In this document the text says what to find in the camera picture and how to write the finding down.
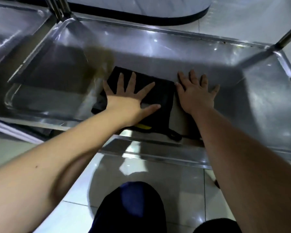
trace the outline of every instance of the black trim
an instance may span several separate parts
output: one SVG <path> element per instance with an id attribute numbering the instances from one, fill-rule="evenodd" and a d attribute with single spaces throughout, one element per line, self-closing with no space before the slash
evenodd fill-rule
<path id="1" fill-rule="evenodd" d="M 21 3 L 36 5 L 36 6 L 47 6 L 45 0 L 13 0 Z M 163 18 L 163 17 L 153 17 L 132 14 L 123 11 L 109 10 L 100 7 L 86 6 L 77 3 L 69 2 L 69 6 L 72 12 L 78 12 L 82 14 L 102 16 L 112 19 L 119 19 L 134 23 L 148 24 L 148 25 L 159 25 L 159 26 L 169 26 L 169 25 L 182 25 L 186 23 L 191 23 L 195 20 L 198 20 L 206 15 L 209 10 L 209 7 L 199 13 L 183 16 L 183 17 L 173 17 L 173 18 Z"/>

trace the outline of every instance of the person's left hand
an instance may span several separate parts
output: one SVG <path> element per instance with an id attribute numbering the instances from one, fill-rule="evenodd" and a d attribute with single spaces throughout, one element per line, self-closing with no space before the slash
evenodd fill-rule
<path id="1" fill-rule="evenodd" d="M 133 72 L 129 80 L 126 91 L 124 91 L 124 75 L 120 73 L 116 94 L 112 92 L 107 81 L 103 81 L 103 87 L 107 95 L 107 111 L 112 111 L 122 122 L 122 127 L 129 127 L 137 124 L 145 117 L 157 111 L 161 105 L 154 104 L 141 109 L 141 100 L 155 86 L 155 82 L 150 83 L 134 94 L 136 85 L 136 74 Z"/>

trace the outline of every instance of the person's right hand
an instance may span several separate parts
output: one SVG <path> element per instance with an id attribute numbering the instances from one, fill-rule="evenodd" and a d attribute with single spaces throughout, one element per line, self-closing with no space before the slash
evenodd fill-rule
<path id="1" fill-rule="evenodd" d="M 213 108 L 214 98 L 219 92 L 220 85 L 217 85 L 211 92 L 208 92 L 208 79 L 204 74 L 201 76 L 201 83 L 195 75 L 194 70 L 190 71 L 190 80 L 183 72 L 178 72 L 180 83 L 175 83 L 180 99 L 180 104 L 186 113 L 192 115 L 196 109 L 203 107 Z"/>

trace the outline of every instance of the black cloth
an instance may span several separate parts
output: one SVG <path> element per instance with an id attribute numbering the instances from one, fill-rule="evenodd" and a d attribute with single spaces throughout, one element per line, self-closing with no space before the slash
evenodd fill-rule
<path id="1" fill-rule="evenodd" d="M 227 218 L 206 221 L 194 233 L 241 233 Z M 126 182 L 107 195 L 95 215 L 89 233 L 167 233 L 163 202 L 156 190 L 141 181 Z"/>
<path id="2" fill-rule="evenodd" d="M 115 67 L 109 76 L 107 82 L 110 86 L 113 93 L 116 93 L 117 82 L 119 79 L 120 73 L 124 75 L 124 88 L 127 88 L 128 82 L 132 75 L 132 70 Z M 132 130 L 137 130 L 140 132 L 156 132 L 167 135 L 173 140 L 180 141 L 182 136 L 175 131 L 169 129 L 169 118 L 170 112 L 173 104 L 173 97 L 175 93 L 175 85 L 174 82 L 155 78 L 152 76 L 148 76 L 145 74 L 136 73 L 136 86 L 135 93 L 139 92 L 148 84 L 155 82 L 154 88 L 147 94 L 147 96 L 141 101 L 141 105 L 152 105 L 152 104 L 160 104 L 161 108 L 157 110 L 155 113 L 143 119 L 140 124 L 146 125 L 150 127 L 150 129 L 143 129 L 140 127 L 131 127 Z M 102 91 L 101 96 L 98 98 L 97 103 L 93 106 L 92 113 L 97 114 L 102 110 L 105 110 L 107 107 L 107 99 L 105 91 Z"/>

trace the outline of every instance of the black towel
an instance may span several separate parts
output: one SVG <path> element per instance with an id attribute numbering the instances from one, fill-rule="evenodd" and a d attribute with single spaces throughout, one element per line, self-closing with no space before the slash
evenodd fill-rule
<path id="1" fill-rule="evenodd" d="M 132 75 L 131 70 L 115 67 L 107 80 L 113 93 L 116 93 L 117 82 L 120 73 L 124 75 L 124 88 L 126 89 L 129 79 Z M 162 133 L 170 137 L 175 141 L 180 141 L 182 136 L 175 131 L 169 129 L 169 117 L 173 104 L 173 97 L 175 93 L 174 82 L 155 78 L 141 73 L 136 73 L 136 86 L 135 93 L 139 92 L 145 86 L 151 82 L 155 82 L 154 88 L 147 94 L 147 96 L 141 101 L 141 106 L 145 107 L 152 104 L 160 104 L 161 108 L 155 113 L 143 119 L 138 125 L 131 127 L 132 130 L 140 132 L 156 132 Z M 102 110 L 105 110 L 107 106 L 107 99 L 105 91 L 101 92 L 97 103 L 93 106 L 92 113 L 97 114 Z"/>

